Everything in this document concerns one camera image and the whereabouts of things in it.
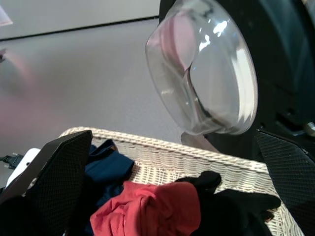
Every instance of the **washing machine door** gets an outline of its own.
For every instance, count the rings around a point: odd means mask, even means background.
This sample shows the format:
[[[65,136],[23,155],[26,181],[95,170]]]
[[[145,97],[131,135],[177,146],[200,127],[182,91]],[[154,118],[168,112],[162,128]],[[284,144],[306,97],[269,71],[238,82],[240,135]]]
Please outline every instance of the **washing machine door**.
[[[305,235],[314,235],[315,221],[312,4],[162,0],[146,45],[152,79],[178,125],[223,153],[265,162]]]

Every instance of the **gray wall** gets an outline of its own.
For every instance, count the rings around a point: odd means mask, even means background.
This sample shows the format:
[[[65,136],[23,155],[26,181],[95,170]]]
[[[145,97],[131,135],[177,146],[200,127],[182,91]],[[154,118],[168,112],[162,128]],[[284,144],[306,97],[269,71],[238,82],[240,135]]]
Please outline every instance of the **gray wall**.
[[[158,15],[159,0],[0,0],[13,24],[0,39]]]
[[[73,126],[180,142],[144,47],[156,20],[0,43],[0,155],[41,148]]]

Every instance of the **white object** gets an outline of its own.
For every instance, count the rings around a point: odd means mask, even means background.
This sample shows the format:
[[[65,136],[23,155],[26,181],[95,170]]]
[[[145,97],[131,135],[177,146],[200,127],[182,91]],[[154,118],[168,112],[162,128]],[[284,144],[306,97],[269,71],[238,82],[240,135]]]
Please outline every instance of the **white object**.
[[[34,158],[37,156],[37,154],[40,152],[40,149],[38,148],[31,148],[28,150],[28,152],[25,154],[19,165],[15,168],[14,172],[11,174],[11,176],[8,179],[8,182],[6,183],[6,187],[9,186],[9,184],[21,173],[24,172],[24,170],[28,167],[28,165],[34,160]]]
[[[1,26],[8,26],[11,24],[13,24],[13,22],[11,21],[8,14],[4,11],[4,9],[0,5],[0,27]]]

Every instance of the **black textured surface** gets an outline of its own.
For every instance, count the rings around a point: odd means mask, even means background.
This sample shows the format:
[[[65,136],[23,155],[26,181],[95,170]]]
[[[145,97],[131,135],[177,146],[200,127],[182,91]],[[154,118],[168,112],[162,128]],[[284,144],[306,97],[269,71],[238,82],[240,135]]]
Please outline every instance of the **black textured surface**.
[[[49,236],[61,236],[67,227],[82,189],[91,140],[88,131],[63,142],[26,193]]]
[[[303,233],[315,235],[315,163],[293,143],[261,132],[256,138],[282,201]]]

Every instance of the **navy blue clothing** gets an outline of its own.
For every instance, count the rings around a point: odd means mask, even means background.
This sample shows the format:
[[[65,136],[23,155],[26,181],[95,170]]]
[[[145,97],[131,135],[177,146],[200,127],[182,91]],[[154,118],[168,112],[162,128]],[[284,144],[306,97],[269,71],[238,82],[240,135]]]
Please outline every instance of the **navy blue clothing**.
[[[131,176],[134,161],[115,149],[112,140],[98,148],[91,146],[83,191],[69,226],[70,236],[93,235],[90,216],[109,199],[121,194],[122,183]]]

